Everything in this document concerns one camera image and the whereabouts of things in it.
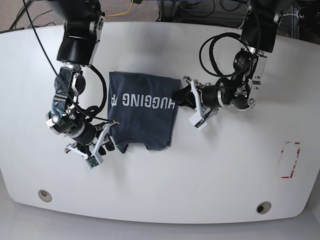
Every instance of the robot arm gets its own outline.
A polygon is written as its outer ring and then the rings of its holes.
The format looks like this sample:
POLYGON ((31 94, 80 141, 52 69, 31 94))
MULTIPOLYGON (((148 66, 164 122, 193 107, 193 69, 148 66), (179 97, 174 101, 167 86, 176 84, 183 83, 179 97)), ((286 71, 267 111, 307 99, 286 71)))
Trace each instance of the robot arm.
POLYGON ((292 2, 293 0, 251 0, 241 36, 236 33, 223 33, 211 37, 202 45, 199 53, 200 64, 208 74, 219 77, 219 80, 214 85, 201 84, 185 76, 188 86, 172 96, 172 100, 178 105, 196 110, 189 120, 198 130, 207 124, 208 118, 218 113, 219 108, 234 105, 238 110, 246 111, 256 105, 267 62, 265 52, 272 53, 282 11, 292 2), (234 73, 227 75, 219 70, 213 54, 215 43, 223 37, 236 39, 244 45, 234 58, 234 73), (202 63, 202 50, 211 40, 209 58, 215 72, 207 70, 202 63))
POLYGON ((65 152, 73 151, 84 157, 90 168, 103 162, 102 155, 115 149, 108 134, 115 121, 96 117, 107 102, 107 85, 92 65, 105 22, 98 0, 47 0, 51 8, 64 19, 64 35, 57 54, 63 63, 54 81, 55 95, 46 124, 56 134, 63 134, 75 142, 65 152), (89 67, 100 78, 103 90, 101 105, 82 109, 78 98, 86 87, 83 67, 89 67), (105 122, 93 125, 96 118, 105 122))

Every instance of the floor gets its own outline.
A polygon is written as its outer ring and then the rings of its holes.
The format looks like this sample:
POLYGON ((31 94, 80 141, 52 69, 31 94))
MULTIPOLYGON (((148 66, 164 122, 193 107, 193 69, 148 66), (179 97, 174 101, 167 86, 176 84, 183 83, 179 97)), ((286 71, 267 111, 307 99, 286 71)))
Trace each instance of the floor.
MULTIPOLYGON (((131 5, 129 0, 100 0, 102 10, 107 15, 126 12, 131 5)), ((17 13, 23 6, 22 0, 0 0, 0 31, 7 30, 16 18, 17 13)), ((51 8, 47 5, 46 1, 35 1, 29 7, 29 13, 32 19, 37 15, 49 11, 51 8)), ((156 1, 144 0, 141 4, 134 4, 132 10, 122 16, 109 17, 106 22, 154 22, 158 18, 158 6, 156 1)), ((62 25, 63 20, 53 11, 48 12, 34 21, 34 25, 43 26, 48 23, 55 23, 62 25)), ((24 14, 17 24, 17 28, 29 25, 29 20, 24 14)))

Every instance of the fabric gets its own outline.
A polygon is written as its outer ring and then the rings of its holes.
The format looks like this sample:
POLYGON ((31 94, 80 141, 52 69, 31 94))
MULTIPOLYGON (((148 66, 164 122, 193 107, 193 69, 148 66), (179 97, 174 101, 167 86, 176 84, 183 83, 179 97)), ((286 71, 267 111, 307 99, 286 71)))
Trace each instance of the fabric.
POLYGON ((162 150, 171 144, 178 105, 172 94, 181 81, 141 73, 110 72, 108 118, 120 124, 109 134, 121 153, 130 143, 148 150, 162 150))

